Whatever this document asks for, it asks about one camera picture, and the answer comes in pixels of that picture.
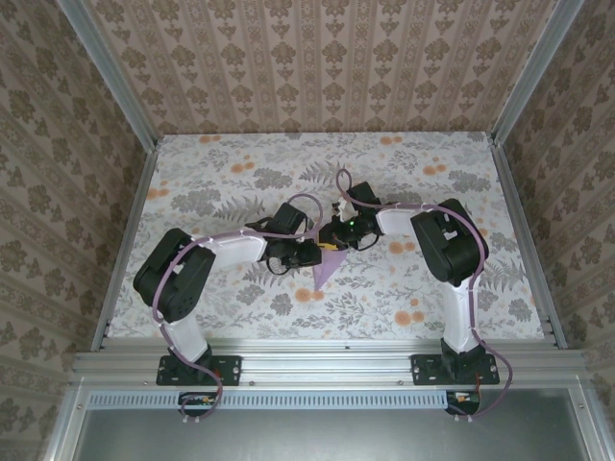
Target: floral tablecloth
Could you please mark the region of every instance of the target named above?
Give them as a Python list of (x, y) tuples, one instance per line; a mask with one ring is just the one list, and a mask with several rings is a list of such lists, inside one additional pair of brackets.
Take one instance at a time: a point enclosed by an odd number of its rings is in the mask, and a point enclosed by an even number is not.
[[(237, 230), (297, 192), (316, 196), (329, 219), (339, 197), (334, 174), (344, 166), (386, 201), (458, 198), (491, 252), (480, 281), (482, 335), (543, 337), (485, 133), (174, 135), (158, 153), (109, 336), (159, 334), (132, 283), (169, 229), (197, 236)], [(310, 201), (293, 205), (317, 217)], [(321, 291), (311, 269), (276, 277), (254, 263), (211, 273), (197, 319), (208, 337), (439, 338), (442, 303), (442, 284), (415, 236), (386, 236), (369, 251), (349, 253)]]

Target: purple triangular object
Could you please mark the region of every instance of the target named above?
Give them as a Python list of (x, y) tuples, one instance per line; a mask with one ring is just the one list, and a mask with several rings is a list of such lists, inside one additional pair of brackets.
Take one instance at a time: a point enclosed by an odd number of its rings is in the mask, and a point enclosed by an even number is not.
[(323, 250), (322, 262), (317, 266), (312, 266), (311, 270), (314, 275), (314, 290), (318, 291), (322, 288), (330, 276), (342, 265), (346, 259), (346, 250)]

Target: vent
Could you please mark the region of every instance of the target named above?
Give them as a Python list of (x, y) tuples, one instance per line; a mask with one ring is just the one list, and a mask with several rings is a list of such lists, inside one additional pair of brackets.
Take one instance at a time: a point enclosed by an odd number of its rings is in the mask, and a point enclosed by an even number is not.
[[(179, 391), (95, 391), (87, 409), (178, 409)], [(226, 391), (220, 409), (350, 410), (446, 408), (446, 391)], [(186, 408), (202, 408), (187, 405)]]

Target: cable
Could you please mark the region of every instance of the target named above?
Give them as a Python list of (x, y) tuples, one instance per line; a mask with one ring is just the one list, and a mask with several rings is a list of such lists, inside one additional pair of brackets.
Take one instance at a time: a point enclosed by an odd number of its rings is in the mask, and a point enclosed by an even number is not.
[(378, 241), (381, 239), (381, 237), (379, 235), (376, 235), (376, 238), (374, 239), (374, 241), (372, 243), (370, 243), (368, 246), (363, 247), (363, 248), (357, 248), (358, 252), (364, 252), (365, 250), (369, 250), (370, 248), (372, 248), (374, 245), (376, 245), (378, 243)]
[(271, 268), (271, 263), (269, 262), (271, 260), (271, 257), (268, 258), (265, 261), (265, 266), (267, 266), (267, 269), (269, 269), (269, 272), (272, 273), (274, 276), (284, 276), (286, 274), (288, 274), (288, 272), (290, 271), (290, 268), (287, 267), (286, 270), (284, 272), (275, 272), (272, 268)]
[(348, 178), (349, 181), (349, 188), (352, 186), (352, 176), (350, 174), (350, 171), (348, 171), (346, 168), (340, 168), (337, 173), (335, 174), (335, 185), (337, 186), (337, 189), (339, 190), (339, 192), (341, 193), (342, 197), (348, 201), (348, 202), (352, 202), (354, 204), (357, 205), (361, 205), (361, 206), (367, 206), (367, 207), (371, 207), (371, 208), (378, 208), (378, 209), (389, 209), (389, 208), (401, 208), (401, 209), (423, 209), (426, 211), (429, 210), (433, 210), (433, 211), (441, 211), (443, 213), (446, 213), (450, 216), (453, 216), (458, 222), (460, 222), (474, 237), (474, 239), (477, 241), (477, 245), (479, 246), (479, 253), (480, 253), (480, 261), (479, 261), (479, 266), (477, 267), (476, 272), (472, 275), (472, 277), (470, 278), (470, 282), (468, 284), (468, 304), (470, 305), (470, 328), (472, 331), (472, 336), (474, 337), (474, 339), (477, 340), (477, 342), (483, 346), (485, 348), (486, 351), (490, 352), (491, 354), (495, 355), (496, 357), (498, 357), (507, 367), (508, 369), (508, 379), (506, 380), (506, 383), (504, 385), (504, 388), (502, 389), (502, 392), (500, 393), (500, 395), (484, 410), (479, 411), (478, 413), (470, 416), (470, 415), (466, 415), (464, 414), (464, 412), (458, 410), (458, 408), (453, 408), (455, 411), (459, 411), (461, 413), (462, 416), (464, 416), (465, 418), (467, 418), (468, 420), (470, 420), (471, 418), (478, 418), (480, 416), (484, 416), (485, 414), (487, 414), (489, 411), (491, 411), (493, 408), (495, 408), (504, 398), (505, 394), (508, 392), (508, 389), (510, 388), (510, 384), (512, 383), (512, 376), (513, 376), (513, 371), (512, 371), (512, 366), (510, 365), (510, 362), (508, 362), (508, 360), (506, 360), (506, 358), (501, 355), (499, 352), (495, 351), (493, 348), (491, 348), (489, 345), (487, 345), (487, 343), (484, 342), (484, 340), (479, 336), (479, 334), (476, 331), (476, 318), (474, 315), (474, 284), (477, 281), (477, 279), (479, 278), (480, 273), (482, 272), (482, 268), (484, 266), (484, 261), (485, 261), (485, 254), (484, 254), (484, 248), (482, 246), (482, 240), (480, 238), (479, 233), (477, 232), (477, 230), (475, 229), (474, 226), (472, 226), (463, 216), (461, 216), (458, 213), (455, 213), (454, 211), (445, 208), (443, 206), (440, 205), (416, 205), (416, 204), (392, 204), (392, 205), (374, 205), (374, 204), (366, 204), (364, 202), (361, 202), (359, 200), (356, 200), (354, 198), (352, 198), (347, 192), (346, 190), (344, 190), (341, 186), (341, 184), (339, 183), (339, 179), (342, 175), (345, 175)]
[[(215, 384), (216, 384), (216, 387), (217, 387), (217, 391), (216, 391), (217, 398), (216, 398), (216, 400), (213, 402), (211, 407), (203, 415), (201, 415), (200, 418), (207, 418), (207, 417), (209, 417), (215, 411), (216, 407), (218, 406), (218, 404), (222, 400), (222, 393), (223, 393), (222, 381), (211, 370), (208, 370), (207, 368), (202, 367), (200, 365), (197, 365), (196, 363), (191, 362), (190, 360), (188, 360), (181, 352), (179, 352), (177, 350), (177, 348), (175, 347), (175, 344), (173, 344), (173, 340), (171, 339), (171, 337), (169, 336), (169, 334), (166, 331), (166, 326), (168, 325), (168, 323), (164, 320), (163, 317), (160, 316), (160, 312), (159, 312), (159, 309), (158, 309), (158, 306), (159, 306), (159, 303), (160, 303), (160, 295), (162, 294), (162, 289), (164, 288), (164, 285), (166, 285), (166, 283), (168, 282), (169, 277), (171, 277), (171, 273), (177, 267), (177, 265), (180, 263), (180, 261), (184, 258), (184, 256), (190, 250), (192, 250), (197, 245), (200, 245), (201, 243), (211, 242), (211, 241), (214, 241), (216, 238), (230, 237), (230, 236), (235, 236), (235, 235), (254, 235), (254, 236), (262, 236), (262, 237), (276, 237), (276, 238), (289, 238), (289, 239), (297, 239), (297, 238), (302, 238), (302, 237), (311, 237), (315, 232), (318, 232), (318, 229), (320, 228), (320, 225), (321, 225), (321, 223), (323, 221), (323, 215), (324, 215), (323, 206), (318, 201), (318, 199), (316, 199), (314, 196), (309, 195), (309, 194), (304, 194), (304, 193), (293, 195), (290, 199), (288, 199), (287, 202), (290, 203), (290, 201), (295, 200), (295, 199), (297, 199), (299, 197), (308, 198), (308, 199), (312, 200), (314, 203), (316, 203), (318, 205), (318, 212), (319, 212), (318, 221), (316, 222), (316, 224), (314, 225), (314, 227), (311, 230), (309, 230), (307, 232), (304, 232), (304, 233), (295, 234), (295, 235), (285, 235), (285, 234), (271, 233), (271, 232), (258, 232), (258, 231), (255, 231), (255, 230), (235, 230), (233, 232), (220, 233), (220, 234), (217, 234), (217, 235), (214, 235), (214, 236), (206, 236), (206, 237), (197, 238), (197, 239), (191, 241), (190, 243), (188, 243), (185, 247), (183, 247), (177, 253), (177, 255), (173, 258), (173, 260), (169, 264), (169, 267), (166, 268), (166, 271), (162, 275), (162, 278), (160, 279), (160, 283), (158, 285), (158, 288), (156, 289), (156, 293), (154, 294), (154, 299), (152, 301), (152, 316), (154, 317), (154, 321), (159, 326), (160, 333), (162, 334), (162, 337), (164, 338), (166, 343), (169, 345), (169, 348), (171, 349), (171, 351), (185, 365), (187, 365), (188, 367), (194, 368), (195, 370), (198, 370), (200, 372), (203, 372), (207, 376), (210, 376), (215, 381)], [(190, 417), (188, 417), (185, 414), (184, 408), (185, 408), (185, 405), (182, 406), (182, 410), (181, 411), (182, 411), (182, 414), (184, 416), (184, 419), (187, 421), (187, 420), (190, 419)]]

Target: aluminum frame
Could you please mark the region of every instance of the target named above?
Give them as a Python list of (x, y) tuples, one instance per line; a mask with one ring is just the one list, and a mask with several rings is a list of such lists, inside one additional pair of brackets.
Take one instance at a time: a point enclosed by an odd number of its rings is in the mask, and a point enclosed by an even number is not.
[[(462, 389), (464, 386), (414, 386), (411, 355), (438, 352), (433, 340), (366, 341), (212, 341), (215, 353), (243, 356), (241, 392), (250, 391), (393, 391)], [(612, 441), (602, 410), (590, 388), (581, 351), (559, 350), (546, 341), (493, 341), (492, 345), (511, 362), (515, 371), (512, 389), (567, 389), (575, 407), (583, 441), (592, 461), (614, 459)], [(156, 386), (160, 356), (166, 353), (160, 338), (108, 340), (100, 352), (78, 354), (68, 383), (58, 424), (46, 461), (71, 460), (82, 431), (90, 393), (100, 390), (165, 392), (212, 391), (211, 387)], [(500, 363), (501, 378), (507, 378)]]
[(128, 215), (128, 221), (126, 222), (126, 229), (124, 229), (124, 236), (122, 237), (122, 243), (120, 244), (119, 251), (117, 253), (117, 260), (113, 266), (113, 272), (111, 273), (111, 279), (109, 287), (107, 288), (107, 294), (103, 301), (103, 307), (98, 318), (98, 325), (94, 337), (92, 338), (91, 350), (97, 351), (100, 349), (103, 338), (109, 326), (109, 321), (113, 316), (115, 310), (115, 304), (117, 303), (117, 297), (119, 296), (119, 290), (122, 287), (122, 280), (124, 278), (124, 272), (126, 272), (126, 266), (131, 256), (131, 249), (135, 243), (136, 230), (138, 229), (138, 223), (141, 219), (141, 213), (145, 206), (145, 199), (147, 198), (147, 191), (150, 188), (150, 182), (154, 176), (156, 170), (156, 162), (158, 160), (158, 151), (145, 159), (143, 170), (141, 172), (141, 178), (136, 188), (135, 200), (131, 207), (131, 212)]
[(492, 131), (499, 142), (506, 141), (582, 5), (583, 0), (565, 0), (555, 5), (547, 26), (531, 51), (493, 127)]
[(147, 155), (152, 155), (156, 148), (156, 127), (148, 118), (138, 95), (133, 93), (129, 82), (124, 77), (121, 65), (116, 61), (105, 39), (96, 27), (82, 0), (59, 0), (58, 3), (73, 27), (79, 40), (87, 50), (96, 68), (113, 95), (113, 99), (124, 112), (139, 142)]
[(502, 192), (506, 200), (510, 222), (517, 236), (521, 258), (523, 259), (526, 271), (528, 271), (529, 287), (536, 301), (536, 307), (542, 309), (543, 313), (547, 316), (556, 344), (561, 349), (566, 349), (568, 348), (568, 344), (566, 343), (564, 330), (561, 327), (557, 312), (555, 311), (554, 300), (551, 297), (549, 285), (547, 284), (545, 273), (542, 270), (538, 252), (536, 252), (536, 247), (531, 238), (528, 220), (523, 211), (521, 199), (515, 187), (515, 182), (512, 178), (512, 172), (510, 171), (508, 160), (506, 160), (502, 143), (492, 143), (491, 153), (493, 155), (493, 161), (496, 164), (498, 176), (500, 177), (500, 185), (502, 186)]

